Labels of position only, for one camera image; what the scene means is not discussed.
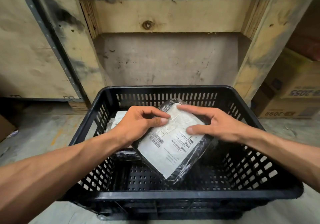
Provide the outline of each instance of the cardboard box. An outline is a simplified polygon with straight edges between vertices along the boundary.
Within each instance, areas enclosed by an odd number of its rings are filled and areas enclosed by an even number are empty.
[[[0,142],[3,141],[10,133],[14,132],[16,127],[0,115]]]
[[[320,100],[280,99],[263,83],[252,99],[251,109],[259,118],[312,118],[320,110]]]
[[[279,98],[320,99],[320,62],[284,48],[265,83]]]

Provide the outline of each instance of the wood knot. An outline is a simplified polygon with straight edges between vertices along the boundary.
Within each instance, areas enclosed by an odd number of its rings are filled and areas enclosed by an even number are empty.
[[[152,21],[144,21],[142,23],[142,27],[145,29],[145,30],[150,30],[155,24],[152,22]]]

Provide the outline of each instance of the concrete floor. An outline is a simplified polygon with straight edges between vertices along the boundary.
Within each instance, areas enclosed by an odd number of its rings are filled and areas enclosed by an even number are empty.
[[[29,111],[18,118],[20,132],[0,143],[0,165],[6,165],[26,157],[52,151],[69,144],[80,125],[83,115],[50,115]],[[266,131],[305,144],[320,146],[320,120],[261,119]],[[89,137],[94,133],[94,126]],[[296,200],[277,200],[266,206],[255,208],[239,220],[170,221],[170,223],[308,223],[320,222],[320,194],[305,185],[305,193]],[[95,214],[69,202],[54,202],[30,223],[132,223],[128,221],[100,221]],[[168,221],[149,221],[149,223]]]

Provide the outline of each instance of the white paper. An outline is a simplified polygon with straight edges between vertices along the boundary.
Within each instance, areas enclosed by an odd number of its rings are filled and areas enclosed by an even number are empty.
[[[199,143],[204,135],[191,136],[186,129],[201,124],[196,116],[177,109],[175,103],[167,111],[171,118],[165,126],[153,128],[140,142],[138,150],[165,177],[168,178]]]
[[[114,117],[114,121],[111,125],[111,129],[113,129],[114,127],[116,127],[118,125],[118,123],[122,120],[122,118],[125,116],[127,111],[118,111]]]

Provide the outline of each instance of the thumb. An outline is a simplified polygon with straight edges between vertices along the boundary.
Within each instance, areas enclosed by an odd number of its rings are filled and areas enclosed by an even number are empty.
[[[190,135],[211,135],[213,133],[213,129],[211,125],[193,125],[186,129],[186,132]]]
[[[159,127],[159,126],[165,125],[168,122],[168,119],[154,117],[153,119],[146,120],[146,121],[147,121],[148,128],[151,128],[151,127]]]

